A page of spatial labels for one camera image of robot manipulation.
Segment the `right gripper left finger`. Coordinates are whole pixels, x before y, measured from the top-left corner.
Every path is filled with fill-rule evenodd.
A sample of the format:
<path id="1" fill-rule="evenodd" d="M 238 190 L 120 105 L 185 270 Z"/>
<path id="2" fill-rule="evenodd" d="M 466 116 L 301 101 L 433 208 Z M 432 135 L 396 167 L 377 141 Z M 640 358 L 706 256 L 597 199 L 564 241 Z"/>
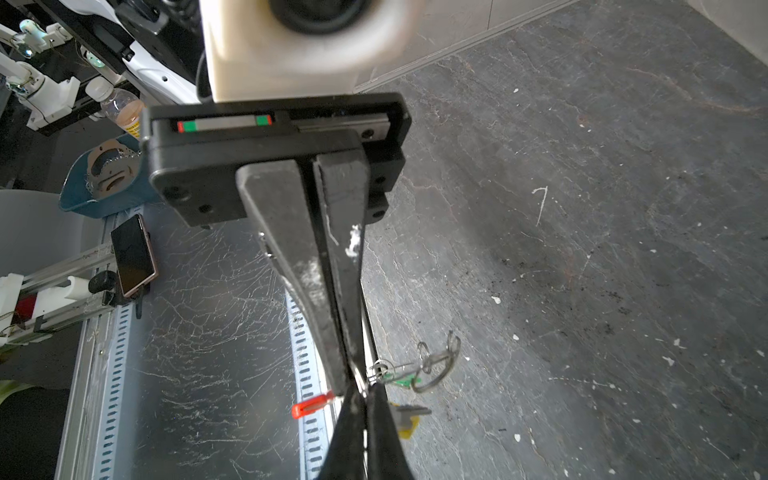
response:
<path id="1" fill-rule="evenodd" d="M 319 480 L 364 479 L 366 407 L 363 395 L 350 386 L 344 396 Z"/>

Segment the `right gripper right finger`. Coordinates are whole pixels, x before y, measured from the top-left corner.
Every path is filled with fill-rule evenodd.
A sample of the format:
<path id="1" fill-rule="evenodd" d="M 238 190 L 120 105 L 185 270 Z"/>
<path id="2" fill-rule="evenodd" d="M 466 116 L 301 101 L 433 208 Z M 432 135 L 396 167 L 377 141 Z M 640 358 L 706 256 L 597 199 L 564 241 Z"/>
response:
<path id="1" fill-rule="evenodd" d="M 402 449 L 386 388 L 374 384 L 366 400 L 367 474 L 369 479 L 413 480 Z"/>

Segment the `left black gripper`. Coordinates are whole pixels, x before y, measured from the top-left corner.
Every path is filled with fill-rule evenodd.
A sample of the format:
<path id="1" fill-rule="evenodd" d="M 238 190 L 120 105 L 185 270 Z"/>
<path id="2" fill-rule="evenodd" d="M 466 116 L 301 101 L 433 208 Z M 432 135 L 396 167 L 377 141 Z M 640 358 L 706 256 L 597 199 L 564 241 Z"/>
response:
<path id="1" fill-rule="evenodd" d="M 190 227 L 247 214 L 307 321 L 337 395 L 350 378 L 367 382 L 360 284 L 365 221 L 380 221 L 388 209 L 411 124 L 396 92 L 164 105 L 142 114 L 140 144 L 152 187 Z M 316 156 L 344 350 L 297 164 Z"/>

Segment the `yellow key tag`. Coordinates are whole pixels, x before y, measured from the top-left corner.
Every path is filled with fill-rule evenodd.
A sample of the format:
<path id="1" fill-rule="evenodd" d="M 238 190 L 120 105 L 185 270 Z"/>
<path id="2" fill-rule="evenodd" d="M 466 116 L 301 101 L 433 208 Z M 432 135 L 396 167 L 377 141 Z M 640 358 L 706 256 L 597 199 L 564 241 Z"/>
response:
<path id="1" fill-rule="evenodd" d="M 392 415 L 398 436 L 402 440 L 408 440 L 424 416 L 432 414 L 432 410 L 420 405 L 389 403 L 390 413 Z"/>

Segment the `green key tag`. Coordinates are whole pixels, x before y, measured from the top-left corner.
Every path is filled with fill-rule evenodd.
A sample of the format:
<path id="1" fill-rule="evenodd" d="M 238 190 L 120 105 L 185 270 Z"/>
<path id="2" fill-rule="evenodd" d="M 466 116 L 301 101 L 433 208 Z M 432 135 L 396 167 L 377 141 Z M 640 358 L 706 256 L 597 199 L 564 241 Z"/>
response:
<path id="1" fill-rule="evenodd" d="M 392 372 L 386 373 L 382 376 L 381 381 L 385 385 L 394 385 L 396 387 L 404 389 L 412 389 L 414 385 L 418 384 L 421 379 L 416 373 L 399 373 Z"/>

